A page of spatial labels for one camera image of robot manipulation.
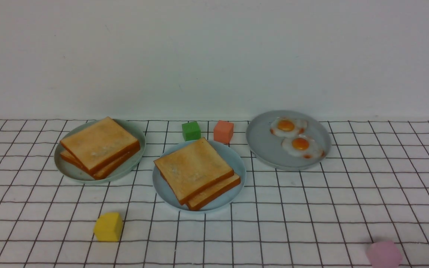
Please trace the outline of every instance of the toast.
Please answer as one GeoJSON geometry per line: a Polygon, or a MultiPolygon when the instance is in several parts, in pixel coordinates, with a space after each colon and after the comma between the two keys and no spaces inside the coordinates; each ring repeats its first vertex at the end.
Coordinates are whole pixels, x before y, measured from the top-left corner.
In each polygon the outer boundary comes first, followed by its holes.
{"type": "Polygon", "coordinates": [[[230,178],[227,178],[225,180],[222,180],[215,185],[209,187],[208,189],[204,190],[203,192],[199,193],[192,199],[190,199],[186,205],[190,210],[200,210],[202,207],[207,205],[209,202],[215,200],[220,195],[226,193],[228,190],[231,190],[236,185],[239,185],[241,183],[241,178],[236,173],[231,176],[230,178]]]}
{"type": "Polygon", "coordinates": [[[95,174],[140,142],[110,117],[61,140],[61,145],[77,159],[89,175],[95,174]]]}
{"type": "MultiPolygon", "coordinates": [[[[130,157],[132,157],[134,154],[136,154],[140,148],[136,150],[129,151],[125,153],[123,156],[120,156],[119,158],[113,160],[111,163],[109,163],[107,166],[104,166],[101,170],[97,171],[93,175],[90,175],[95,180],[102,180],[107,178],[110,173],[112,173],[114,170],[116,170],[121,164],[123,164],[125,161],[127,161],[130,157]]],[[[77,166],[77,168],[81,169],[85,173],[89,173],[85,167],[77,160],[72,154],[70,154],[68,151],[64,150],[61,152],[61,158],[66,161],[67,163],[70,163],[74,166],[77,166]]]]}
{"type": "Polygon", "coordinates": [[[154,162],[180,205],[235,174],[204,137],[154,162]]]}

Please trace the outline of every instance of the yellow block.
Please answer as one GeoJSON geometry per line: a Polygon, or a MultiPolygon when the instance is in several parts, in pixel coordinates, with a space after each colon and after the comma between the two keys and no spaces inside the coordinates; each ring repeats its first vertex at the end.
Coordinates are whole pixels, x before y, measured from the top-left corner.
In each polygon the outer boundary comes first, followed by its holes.
{"type": "Polygon", "coordinates": [[[94,234],[98,241],[117,242],[122,233],[122,217],[118,212],[108,212],[95,222],[94,234]]]}

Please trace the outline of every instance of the green cube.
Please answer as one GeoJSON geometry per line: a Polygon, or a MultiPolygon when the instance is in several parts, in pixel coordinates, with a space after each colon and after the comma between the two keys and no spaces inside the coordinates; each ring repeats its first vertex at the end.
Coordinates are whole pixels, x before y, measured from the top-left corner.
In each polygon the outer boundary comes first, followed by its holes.
{"type": "Polygon", "coordinates": [[[183,129],[183,139],[186,142],[201,138],[200,126],[196,121],[182,124],[182,129],[183,129]]]}

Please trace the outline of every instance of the pink cube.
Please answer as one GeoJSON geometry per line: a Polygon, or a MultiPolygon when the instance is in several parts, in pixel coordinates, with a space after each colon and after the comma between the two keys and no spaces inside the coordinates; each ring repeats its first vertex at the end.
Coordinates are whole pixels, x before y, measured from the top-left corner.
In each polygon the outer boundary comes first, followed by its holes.
{"type": "Polygon", "coordinates": [[[397,268],[403,256],[393,241],[373,243],[366,251],[372,268],[397,268]]]}
{"type": "Polygon", "coordinates": [[[228,144],[233,137],[235,124],[219,120],[214,126],[213,139],[217,142],[228,144]]]}

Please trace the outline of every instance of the sunny side up egg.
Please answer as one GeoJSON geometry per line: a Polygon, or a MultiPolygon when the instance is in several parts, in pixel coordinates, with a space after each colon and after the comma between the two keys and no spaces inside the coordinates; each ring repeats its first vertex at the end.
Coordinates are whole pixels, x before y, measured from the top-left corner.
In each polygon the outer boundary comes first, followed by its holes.
{"type": "Polygon", "coordinates": [[[281,117],[271,123],[271,133],[278,137],[292,138],[298,134],[302,134],[307,125],[308,122],[303,119],[281,117]]]}
{"type": "Polygon", "coordinates": [[[325,156],[325,152],[321,146],[312,137],[303,134],[299,134],[299,136],[294,138],[284,139],[281,145],[288,154],[295,157],[316,159],[325,156]]]}

